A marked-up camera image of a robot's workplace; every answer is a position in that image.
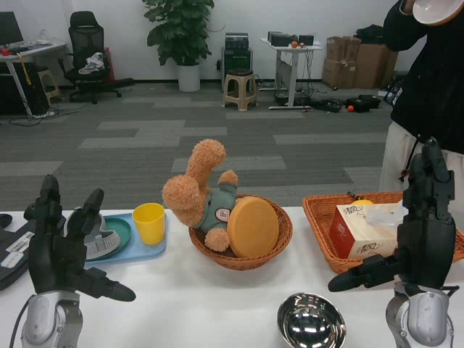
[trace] stainless steel bowl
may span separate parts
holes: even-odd
[[[290,296],[278,309],[277,325],[292,348],[341,348],[347,327],[329,301],[314,294]]]

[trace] teddy bear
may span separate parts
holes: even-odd
[[[219,141],[200,141],[188,161],[186,174],[171,178],[162,190],[162,198],[175,216],[184,225],[205,232],[204,244],[215,252],[229,247],[227,222],[239,185],[237,174],[228,170],[219,178],[219,190],[208,187],[212,170],[224,159],[225,149]]]

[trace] wicker basket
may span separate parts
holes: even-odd
[[[253,195],[239,195],[239,197],[253,196]],[[287,213],[280,208],[277,204],[271,202],[266,198],[259,197],[264,199],[267,203],[272,205],[278,217],[279,224],[279,234],[277,244],[274,249],[266,255],[260,257],[237,257],[232,251],[231,248],[227,249],[223,253],[216,253],[208,249],[204,245],[205,233],[201,230],[195,228],[190,228],[188,232],[190,233],[191,242],[194,246],[203,254],[208,256],[211,260],[218,263],[219,265],[229,268],[231,270],[252,270],[254,268],[261,267],[267,261],[273,259],[275,256],[279,255],[289,244],[291,236],[293,235],[293,225],[291,224],[290,217]]]
[[[402,199],[402,192],[387,192],[374,194],[360,194],[364,199],[369,199],[374,203],[397,203]],[[336,205],[350,204],[353,198],[347,194],[331,195],[331,196],[312,196],[303,200],[303,208],[307,219],[310,221],[312,230],[319,242],[322,253],[337,273],[343,273],[350,268],[359,266],[363,263],[362,260],[341,259],[335,249],[330,238],[329,231],[331,229],[332,220],[334,218]],[[464,259],[464,235],[457,232],[456,250],[454,262]]]

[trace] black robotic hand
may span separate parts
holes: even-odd
[[[109,280],[102,270],[83,268],[87,254],[83,241],[94,226],[103,197],[104,192],[96,189],[72,215],[67,235],[63,236],[58,181],[52,175],[45,177],[41,196],[25,211],[27,220],[36,221],[35,236],[29,245],[29,271],[37,294],[78,290],[96,298],[128,302],[136,298],[132,290]]]
[[[438,142],[431,138],[421,154],[414,156],[410,187],[403,194],[409,213],[398,226],[398,248],[393,256],[375,255],[361,266],[338,275],[328,285],[330,291],[366,288],[403,281],[440,289],[453,260],[456,226],[448,204],[455,198],[455,178],[448,170]]]

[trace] yellow cup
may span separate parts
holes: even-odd
[[[146,203],[132,213],[141,240],[148,245],[160,243],[165,237],[165,208],[158,203]]]

